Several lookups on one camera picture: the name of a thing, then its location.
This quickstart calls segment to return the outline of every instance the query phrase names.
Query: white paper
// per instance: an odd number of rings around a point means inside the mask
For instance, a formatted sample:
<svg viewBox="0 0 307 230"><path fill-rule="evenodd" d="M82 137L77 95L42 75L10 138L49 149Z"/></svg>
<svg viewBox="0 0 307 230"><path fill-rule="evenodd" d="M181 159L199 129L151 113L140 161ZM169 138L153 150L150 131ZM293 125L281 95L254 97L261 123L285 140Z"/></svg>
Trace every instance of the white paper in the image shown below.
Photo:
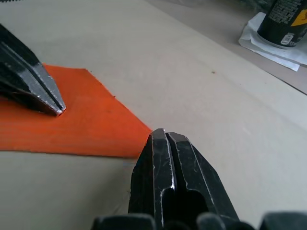
<svg viewBox="0 0 307 230"><path fill-rule="evenodd" d="M300 64L307 65L306 38L303 38L296 47L290 49L271 46L259 38L257 30L264 17L265 14L260 12L249 20L239 39L240 45L294 71L298 71Z"/></svg>

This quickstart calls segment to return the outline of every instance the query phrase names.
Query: table surface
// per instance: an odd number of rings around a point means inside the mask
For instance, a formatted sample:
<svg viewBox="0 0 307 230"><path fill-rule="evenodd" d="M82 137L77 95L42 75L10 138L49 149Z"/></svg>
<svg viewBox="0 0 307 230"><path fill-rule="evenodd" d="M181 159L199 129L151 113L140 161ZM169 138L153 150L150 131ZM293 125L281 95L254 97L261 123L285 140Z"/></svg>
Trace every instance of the table surface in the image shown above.
<svg viewBox="0 0 307 230"><path fill-rule="evenodd" d="M87 68L151 129L186 135L239 215L304 210L307 97L143 0L27 0L0 22L42 62ZM127 212L127 160L3 151L0 228L89 229Z"/></svg>
<svg viewBox="0 0 307 230"><path fill-rule="evenodd" d="M307 67L301 65L294 72L257 53L238 45L247 22L257 14L256 9L246 6L241 0L205 0L198 7L185 7L172 4L168 0L145 0L169 14L181 23L215 41L219 45L253 63L294 88L307 94Z"/></svg>

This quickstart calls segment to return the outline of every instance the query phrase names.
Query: black can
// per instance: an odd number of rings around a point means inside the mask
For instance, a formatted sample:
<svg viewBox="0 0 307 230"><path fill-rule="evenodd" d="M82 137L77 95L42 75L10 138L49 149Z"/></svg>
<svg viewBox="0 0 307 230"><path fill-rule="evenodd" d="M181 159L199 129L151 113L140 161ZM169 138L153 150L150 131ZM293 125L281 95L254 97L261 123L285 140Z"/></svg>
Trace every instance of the black can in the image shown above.
<svg viewBox="0 0 307 230"><path fill-rule="evenodd" d="M277 0L265 16L258 35L283 49L295 47L307 32L307 0Z"/></svg>

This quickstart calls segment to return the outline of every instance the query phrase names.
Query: can label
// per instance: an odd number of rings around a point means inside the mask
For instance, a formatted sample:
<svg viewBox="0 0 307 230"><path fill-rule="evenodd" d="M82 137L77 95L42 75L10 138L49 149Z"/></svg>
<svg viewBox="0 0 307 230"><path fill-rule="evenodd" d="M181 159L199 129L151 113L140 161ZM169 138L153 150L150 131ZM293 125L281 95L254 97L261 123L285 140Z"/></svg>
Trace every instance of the can label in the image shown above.
<svg viewBox="0 0 307 230"><path fill-rule="evenodd" d="M277 0L258 34L277 47L295 47L307 32L307 0Z"/></svg>
<svg viewBox="0 0 307 230"><path fill-rule="evenodd" d="M303 25L307 23L307 10L303 10L299 13L295 21L292 23L291 26L296 26L296 25Z"/></svg>
<svg viewBox="0 0 307 230"><path fill-rule="evenodd" d="M291 42L292 38L293 38L293 35L291 35L291 34L286 34L286 35L283 37L283 39L282 39L282 41L281 41L280 43L281 43L282 45L287 45L287 44L289 44L289 43Z"/></svg>
<svg viewBox="0 0 307 230"><path fill-rule="evenodd" d="M278 0L268 16L276 23L288 24L300 6L301 0Z"/></svg>

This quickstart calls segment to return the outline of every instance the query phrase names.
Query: orange fabric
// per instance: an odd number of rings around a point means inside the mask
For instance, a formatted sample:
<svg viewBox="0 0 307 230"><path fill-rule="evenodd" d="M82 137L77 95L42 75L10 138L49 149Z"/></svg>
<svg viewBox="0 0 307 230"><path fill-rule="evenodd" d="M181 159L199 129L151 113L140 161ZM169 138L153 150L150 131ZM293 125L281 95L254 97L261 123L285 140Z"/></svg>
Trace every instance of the orange fabric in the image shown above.
<svg viewBox="0 0 307 230"><path fill-rule="evenodd" d="M86 69L46 66L66 104L60 117L0 98L0 150L138 157L151 130Z"/></svg>

